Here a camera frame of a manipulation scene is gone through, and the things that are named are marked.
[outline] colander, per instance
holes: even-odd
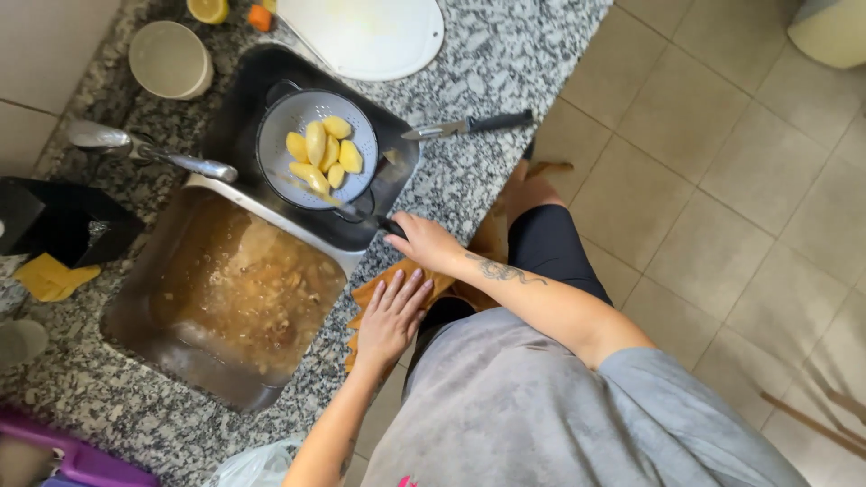
[[[283,179],[289,177],[306,184],[288,171],[288,163],[296,162],[296,159],[288,153],[286,135],[289,132],[304,135],[308,123],[323,120],[330,115],[349,122],[352,135],[347,139],[354,142],[364,160],[360,173],[347,172],[343,185],[337,190],[331,190],[332,197],[340,201],[352,201],[367,189],[378,162],[376,133],[358,106],[330,91],[304,89],[280,98],[268,109],[259,125],[256,155],[262,175],[280,197],[308,210],[330,210],[334,206]]]

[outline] knife handle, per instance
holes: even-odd
[[[502,114],[489,119],[476,120],[475,117],[466,119],[469,125],[468,132],[484,132],[486,130],[497,130],[500,128],[519,127],[533,123],[533,111],[524,110],[519,114]]]
[[[400,224],[390,218],[376,215],[376,225],[378,225],[380,229],[384,230],[387,233],[396,235],[407,242],[409,241],[409,238],[406,236],[406,232],[403,231],[403,228],[400,226]]]

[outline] black shorts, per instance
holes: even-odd
[[[613,306],[586,258],[572,215],[564,206],[536,206],[517,217],[508,230],[508,265],[574,286]],[[474,313],[467,302],[456,297],[433,303],[418,327],[409,372],[440,328]]]

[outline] faucet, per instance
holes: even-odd
[[[119,128],[106,127],[96,122],[73,120],[67,129],[67,136],[73,146],[85,153],[117,159],[128,157],[157,160],[224,183],[234,183],[237,180],[237,169],[228,164],[166,151]]]

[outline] forearm tattoo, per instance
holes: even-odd
[[[352,464],[352,456],[355,454],[355,444],[358,442],[355,438],[349,438],[349,452],[343,458],[343,462],[339,464],[339,477],[343,478],[349,471],[349,465]]]
[[[519,279],[521,284],[541,282],[545,286],[547,285],[547,281],[541,279],[540,277],[533,277],[532,279],[527,279],[527,275],[522,270],[511,267],[510,265],[498,263],[496,261],[492,261],[490,259],[484,258],[482,256],[477,256],[475,254],[466,254],[466,258],[478,261],[478,268],[481,269],[481,273],[487,279],[495,279],[497,281],[509,281],[511,279]]]

